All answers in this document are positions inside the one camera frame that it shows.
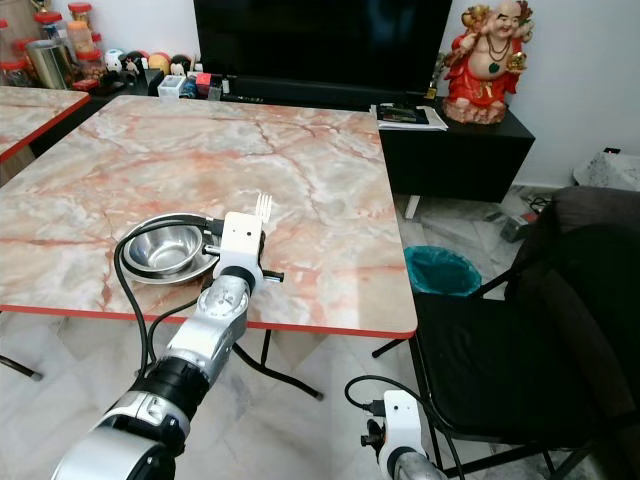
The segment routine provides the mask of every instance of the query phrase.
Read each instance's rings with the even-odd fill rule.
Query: white plastic fork
[[[271,204],[273,203],[273,197],[266,193],[258,195],[258,201],[256,202],[256,217],[262,220],[262,223],[267,223],[271,217]]]

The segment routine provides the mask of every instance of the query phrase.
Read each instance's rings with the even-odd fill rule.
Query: stainless steel bowl
[[[133,269],[150,274],[178,272],[202,249],[197,227],[167,226],[143,233],[124,247],[124,260]]]

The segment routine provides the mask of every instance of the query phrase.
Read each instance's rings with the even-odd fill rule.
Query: television
[[[194,5],[205,71],[237,77],[244,94],[370,104],[371,96],[426,92],[451,0]]]

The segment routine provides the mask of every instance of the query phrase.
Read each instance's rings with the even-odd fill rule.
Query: trash bin
[[[473,264],[441,247],[408,247],[404,250],[414,292],[465,297],[482,284]]]

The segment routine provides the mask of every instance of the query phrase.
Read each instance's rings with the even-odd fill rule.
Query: marble tabletop
[[[151,97],[118,97],[0,190],[0,310],[133,318],[116,241],[162,213],[253,213],[259,192],[274,199],[262,265],[286,277],[252,297],[250,327],[413,334],[369,114]],[[200,281],[132,285],[153,318]]]
[[[0,162],[88,101],[87,92],[0,87]]]

